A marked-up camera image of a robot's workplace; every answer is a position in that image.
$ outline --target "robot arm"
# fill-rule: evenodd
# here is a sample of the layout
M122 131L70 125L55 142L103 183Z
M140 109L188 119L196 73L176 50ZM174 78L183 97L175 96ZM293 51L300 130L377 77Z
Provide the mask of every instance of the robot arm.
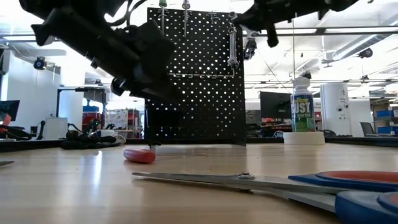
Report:
M166 39L154 21L129 26L128 15L108 24L104 15L114 16L125 0L20 0L22 8L44 20L32 25L39 46L60 39L73 50L115 77L112 91L173 101L179 99L171 84L166 65L174 52L174 44ZM112 30L121 25L123 29Z
M234 19L236 26L245 30L261 31L265 29L268 35L268 45L275 47L279 41L275 23L291 22L293 18L318 12L318 18L331 9L343 11L358 0L254 0L252 7L244 14Z

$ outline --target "white tape roll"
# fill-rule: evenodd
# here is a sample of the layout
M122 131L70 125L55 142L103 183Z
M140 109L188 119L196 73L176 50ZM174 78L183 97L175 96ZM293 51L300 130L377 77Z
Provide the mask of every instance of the white tape roll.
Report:
M319 146L325 144L323 132L284 133L285 144L301 146Z

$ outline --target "table surface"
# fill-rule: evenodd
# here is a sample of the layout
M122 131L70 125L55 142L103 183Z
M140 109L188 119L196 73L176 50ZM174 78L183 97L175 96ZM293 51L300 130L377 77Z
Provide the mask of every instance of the table surface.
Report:
M160 146L155 164L133 164L124 146L0 154L0 223L339 223L332 213L265 192L144 180L131 172L287 177L326 170L398 170L397 149L251 144Z

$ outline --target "metal tool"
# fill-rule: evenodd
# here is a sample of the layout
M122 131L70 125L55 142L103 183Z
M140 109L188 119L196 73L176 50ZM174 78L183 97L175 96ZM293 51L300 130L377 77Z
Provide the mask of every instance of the metal tool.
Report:
M164 34L164 17L166 17L166 15L164 14L164 8L167 7L167 1L159 0L159 7L162 9L160 17L162 18L162 33Z
M233 73L239 67L238 58L236 57L236 27L232 20L237 17L235 12L230 12L229 15L229 59L228 65L231 66Z
M156 179L182 180L201 184L223 185L241 190L260 190L331 212L335 211L335 194L342 191L353 190L307 184L281 177L256 177L248 172L242 172L239 175L194 175L146 172L133 172L132 174Z
M244 47L244 59L250 60L256 53L257 42L254 38L248 38L246 46Z
M209 12L208 14L210 15L210 21L212 24L216 24L220 20L220 18L217 16L217 13L212 11Z
M184 37L187 38L187 22L189 19L188 9L191 8L189 0L184 0L184 2L182 3L182 8L184 9Z
M8 164L12 164L14 161L0 161L0 166L5 166Z

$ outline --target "red object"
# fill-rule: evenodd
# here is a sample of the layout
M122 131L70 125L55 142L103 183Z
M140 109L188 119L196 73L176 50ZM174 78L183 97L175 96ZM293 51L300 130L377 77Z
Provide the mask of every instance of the red object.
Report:
M398 183L398 172L330 171L330 172L323 172L322 174L327 177L334 177L336 179Z
M10 122L11 122L11 117L8 114L6 114L4 120L2 121L2 125L9 126ZM5 131L7 130L4 128L0 128L0 133L3 133Z
M156 159L155 153L147 149L126 149L123 155L130 162L142 164L151 164Z
M398 205L398 195L392 196L391 200Z

